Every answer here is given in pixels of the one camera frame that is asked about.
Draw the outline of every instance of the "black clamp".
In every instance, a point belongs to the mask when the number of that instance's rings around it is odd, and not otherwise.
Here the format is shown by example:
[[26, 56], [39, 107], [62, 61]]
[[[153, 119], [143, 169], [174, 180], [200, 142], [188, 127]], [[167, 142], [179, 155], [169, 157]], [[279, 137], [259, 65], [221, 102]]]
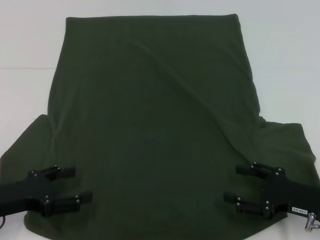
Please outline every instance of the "black clamp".
[[44, 170], [31, 170], [22, 181], [0, 185], [0, 217], [24, 211], [39, 212], [43, 217], [80, 210], [81, 204], [92, 202], [91, 191], [56, 199], [51, 181], [72, 178], [74, 167], [61, 169], [57, 165]]
[[234, 193], [225, 192], [224, 201], [235, 204], [238, 213], [249, 213], [272, 219], [276, 214], [288, 212], [308, 218], [305, 230], [320, 228], [313, 224], [320, 220], [320, 188], [289, 180], [281, 167], [254, 162], [250, 167], [236, 166], [238, 174], [263, 179], [260, 202], [248, 201]]

